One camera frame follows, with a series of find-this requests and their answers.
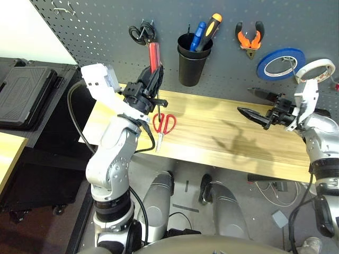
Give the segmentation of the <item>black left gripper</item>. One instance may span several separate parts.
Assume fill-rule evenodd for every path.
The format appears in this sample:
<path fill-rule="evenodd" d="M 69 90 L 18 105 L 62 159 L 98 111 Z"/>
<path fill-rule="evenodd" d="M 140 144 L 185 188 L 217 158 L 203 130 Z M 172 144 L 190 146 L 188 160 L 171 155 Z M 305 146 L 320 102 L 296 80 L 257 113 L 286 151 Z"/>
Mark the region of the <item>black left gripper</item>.
<path fill-rule="evenodd" d="M 123 90 L 123 101 L 143 114 L 153 112 L 156 106 L 167 107 L 168 101 L 157 97 L 163 75 L 163 66 L 159 66 L 152 74 L 151 68 L 146 67 L 139 75 L 137 83 L 127 83 Z"/>

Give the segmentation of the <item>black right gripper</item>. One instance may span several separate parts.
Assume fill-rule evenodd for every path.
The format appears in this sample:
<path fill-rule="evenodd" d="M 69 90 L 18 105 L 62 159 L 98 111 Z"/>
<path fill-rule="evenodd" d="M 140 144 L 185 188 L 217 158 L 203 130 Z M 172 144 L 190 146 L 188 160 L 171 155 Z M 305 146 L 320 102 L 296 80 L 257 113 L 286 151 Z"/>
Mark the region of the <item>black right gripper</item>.
<path fill-rule="evenodd" d="M 280 97 L 281 94 L 276 94 L 267 89 L 262 88 L 248 88 L 249 91 L 254 96 L 270 101 L 275 102 L 273 107 L 268 110 L 266 117 L 262 116 L 257 111 L 251 110 L 249 108 L 238 107 L 238 112 L 245 116 L 247 119 L 259 124 L 263 129 L 267 130 L 271 124 L 289 126 L 293 120 L 296 118 L 292 115 L 292 112 L 295 108 L 292 101 Z"/>

